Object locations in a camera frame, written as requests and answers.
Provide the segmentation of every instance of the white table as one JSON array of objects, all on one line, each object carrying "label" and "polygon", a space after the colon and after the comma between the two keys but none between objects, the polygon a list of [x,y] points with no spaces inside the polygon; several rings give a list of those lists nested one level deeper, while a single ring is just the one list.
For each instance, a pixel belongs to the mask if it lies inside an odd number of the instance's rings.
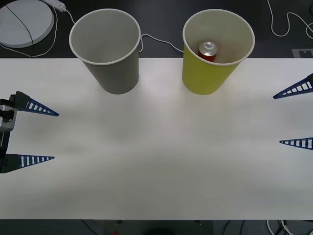
[{"label": "white table", "polygon": [[55,159],[0,175],[0,219],[313,219],[313,94],[274,100],[313,59],[247,59],[212,95],[182,59],[141,59],[127,94],[78,59],[1,59],[0,98],[22,91],[60,114],[19,112],[8,153]]}]

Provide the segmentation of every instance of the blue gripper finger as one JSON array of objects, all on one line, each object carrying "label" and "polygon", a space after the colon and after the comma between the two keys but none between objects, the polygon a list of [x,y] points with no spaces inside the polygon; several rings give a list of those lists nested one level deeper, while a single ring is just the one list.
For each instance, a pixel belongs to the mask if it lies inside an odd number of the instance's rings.
[{"label": "blue gripper finger", "polygon": [[282,144],[286,144],[286,145],[297,147],[297,148],[305,148],[305,149],[313,150],[312,140],[313,140],[313,137],[304,138],[304,139],[285,140],[285,141],[279,141],[279,142]]},{"label": "blue gripper finger", "polygon": [[313,92],[313,73],[273,96],[274,99]]}]

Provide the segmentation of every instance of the cable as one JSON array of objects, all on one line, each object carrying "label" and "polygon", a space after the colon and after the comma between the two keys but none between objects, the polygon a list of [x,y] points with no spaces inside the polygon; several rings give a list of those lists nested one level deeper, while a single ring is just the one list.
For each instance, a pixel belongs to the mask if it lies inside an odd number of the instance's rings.
[{"label": "cable", "polygon": [[91,227],[89,227],[89,225],[88,225],[83,219],[81,219],[81,221],[85,224],[85,226],[86,226],[94,235],[98,235],[94,230],[91,229]]},{"label": "cable", "polygon": [[284,228],[283,228],[283,226],[279,223],[279,220],[278,220],[277,222],[278,222],[278,226],[279,226],[279,228],[277,229],[277,231],[276,231],[275,235],[279,235],[279,234],[280,234],[280,232],[284,229]]},{"label": "cable", "polygon": [[222,233],[222,235],[224,235],[224,234],[225,234],[226,229],[227,229],[227,227],[228,227],[229,223],[230,223],[230,220],[229,220],[229,221],[227,221],[227,222],[226,222],[226,224],[224,225],[224,229],[223,229],[223,233]]},{"label": "cable", "polygon": [[[6,6],[6,8],[8,8],[12,12],[13,15],[15,15],[15,13],[10,9],[10,7],[8,7],[8,5],[5,5],[5,6]],[[31,40],[31,44],[32,44],[31,57],[33,57],[34,56],[34,41],[33,41],[33,37],[31,36],[31,34],[30,34],[28,28],[26,27],[26,25],[20,20],[20,18],[17,15],[15,15],[15,17],[22,23],[22,25],[24,25],[24,27],[26,28],[26,30],[27,30],[27,32],[28,32],[28,34],[30,36],[30,40]]]},{"label": "cable", "polygon": [[241,223],[239,235],[241,235],[243,232],[244,223],[245,223],[245,220],[243,220],[243,222]]},{"label": "cable", "polygon": [[309,6],[310,15],[313,17],[313,3]]},{"label": "cable", "polygon": [[56,18],[56,23],[55,23],[55,32],[54,32],[54,39],[53,39],[53,43],[52,43],[52,46],[43,54],[40,54],[40,55],[27,55],[23,52],[19,52],[17,50],[13,50],[11,48],[8,48],[8,47],[5,47],[4,45],[0,44],[1,47],[3,47],[4,49],[7,49],[7,50],[11,50],[11,51],[14,51],[16,53],[19,53],[19,54],[22,54],[22,55],[25,55],[25,56],[28,56],[28,57],[31,57],[31,58],[35,58],[35,57],[39,57],[39,56],[43,56],[43,55],[46,55],[54,46],[54,43],[55,43],[55,39],[57,37],[57,29],[58,29],[58,15],[57,15],[57,12],[54,8],[54,6],[52,7],[53,10],[54,10],[54,13],[55,13],[55,18]]},{"label": "cable", "polygon": [[268,222],[268,220],[266,221],[266,225],[267,225],[267,227],[268,227],[268,231],[269,231],[269,233],[271,234],[271,235],[275,235],[274,233],[273,233],[273,231],[270,229],[270,227],[269,227],[269,222]]},{"label": "cable", "polygon": [[167,43],[167,44],[171,45],[171,47],[174,48],[175,50],[177,50],[177,51],[179,51],[179,52],[181,52],[181,53],[184,53],[182,50],[178,49],[177,47],[175,47],[175,46],[174,46],[173,44],[171,44],[170,42],[157,39],[157,38],[155,38],[155,37],[153,37],[153,36],[151,36],[151,35],[149,35],[149,34],[147,34],[147,33],[144,33],[144,34],[141,35],[141,39],[140,39],[140,40],[141,40],[141,50],[139,51],[139,53],[141,53],[141,52],[143,51],[143,42],[142,42],[142,38],[143,38],[144,36],[148,36],[148,37],[150,37],[150,38],[152,38],[152,39],[154,39],[154,40],[156,40],[156,41],[158,41],[158,42],[161,42],[161,43]]},{"label": "cable", "polygon": [[72,20],[73,24],[75,24],[75,21],[73,20],[72,14],[66,9],[64,11],[66,11],[69,14],[70,19]]},{"label": "cable", "polygon": [[308,29],[313,33],[313,29],[310,27],[310,25],[312,25],[313,23],[307,24],[300,16],[298,16],[297,14],[295,14],[295,13],[293,13],[293,12],[288,12],[288,13],[287,13],[287,21],[288,21],[288,30],[287,30],[287,32],[286,32],[285,34],[283,34],[283,35],[278,35],[277,33],[275,33],[274,30],[273,30],[273,21],[274,21],[274,17],[273,17],[272,8],[270,7],[269,0],[268,0],[268,7],[269,7],[270,14],[271,14],[271,25],[270,25],[270,28],[271,28],[272,33],[273,33],[274,35],[276,35],[277,37],[285,37],[285,36],[289,33],[289,31],[290,31],[289,14],[292,14],[292,15],[297,16],[297,17],[307,26],[306,29],[305,29],[305,32],[306,32],[306,34],[307,34],[307,36],[308,36],[309,38],[313,39],[313,37],[311,37],[311,36],[308,34]]},{"label": "cable", "polygon": [[289,229],[287,228],[287,226],[285,225],[285,223],[284,223],[283,220],[281,220],[280,222],[282,223],[282,226],[284,227],[284,229],[286,230],[286,232],[287,232],[289,235],[294,235],[294,234],[292,234],[292,233],[289,231]]}]

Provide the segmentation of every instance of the table surface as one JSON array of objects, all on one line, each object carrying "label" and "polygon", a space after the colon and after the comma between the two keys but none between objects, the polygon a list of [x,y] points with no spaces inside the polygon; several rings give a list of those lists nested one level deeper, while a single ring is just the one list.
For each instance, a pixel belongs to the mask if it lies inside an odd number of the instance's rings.
[{"label": "table surface", "polygon": [[19,112],[8,153],[55,159],[0,176],[0,219],[312,219],[312,94],[272,96],[313,59],[246,59],[211,95],[182,83],[182,59],[140,59],[109,94],[78,59],[1,59],[16,90],[59,117]]},{"label": "table surface", "polygon": [[[2,0],[0,7],[12,0]],[[86,13],[101,8],[117,8],[133,15],[141,32],[149,33],[162,40],[172,42],[182,49],[182,29],[185,22],[195,13],[205,9],[225,9],[242,16],[251,25],[256,37],[256,45],[251,58],[293,58],[292,49],[312,49],[300,52],[300,57],[313,58],[313,40],[305,34],[304,24],[295,16],[290,16],[291,30],[286,37],[276,37],[270,30],[270,12],[267,0],[89,0],[78,4],[76,0],[62,0],[74,20]],[[274,30],[278,34],[287,31],[286,13],[299,14],[307,23],[313,22],[309,6],[313,0],[270,0],[274,13]],[[68,36],[73,26],[66,12],[58,12],[57,38],[52,50],[45,58],[74,58],[68,44]],[[35,45],[34,53],[44,53],[52,45],[54,29]],[[31,54],[31,48],[21,49]],[[182,54],[150,38],[144,39],[141,57],[182,57]],[[24,58],[15,52],[0,47],[1,58]]]}]

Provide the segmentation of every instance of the black surface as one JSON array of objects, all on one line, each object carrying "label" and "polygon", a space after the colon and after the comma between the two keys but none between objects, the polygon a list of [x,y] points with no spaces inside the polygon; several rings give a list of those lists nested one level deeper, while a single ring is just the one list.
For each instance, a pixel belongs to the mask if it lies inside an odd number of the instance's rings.
[{"label": "black surface", "polygon": [[[0,7],[11,0],[0,2]],[[193,14],[210,8],[232,11],[248,21],[256,36],[256,45],[252,58],[293,58],[291,49],[313,48],[313,40],[305,34],[304,24],[291,16],[291,30],[286,37],[276,37],[270,30],[270,12],[267,0],[63,0],[74,20],[86,13],[100,8],[116,8],[133,15],[138,21],[141,33],[148,33],[162,40],[172,42],[183,48],[182,29]],[[292,11],[300,15],[307,23],[313,22],[309,7],[313,0],[270,0],[274,13],[274,30],[278,34],[287,31],[286,13]],[[72,21],[66,12],[57,12],[59,25],[55,46],[43,58],[74,57],[68,44]],[[44,53],[52,44],[54,29],[41,42],[35,45],[34,53]],[[31,54],[31,48],[21,49]],[[302,53],[303,57],[313,57],[311,53]],[[4,50],[0,47],[1,58],[24,58],[25,56]],[[144,51],[140,57],[182,57],[169,45],[144,38]]]}]

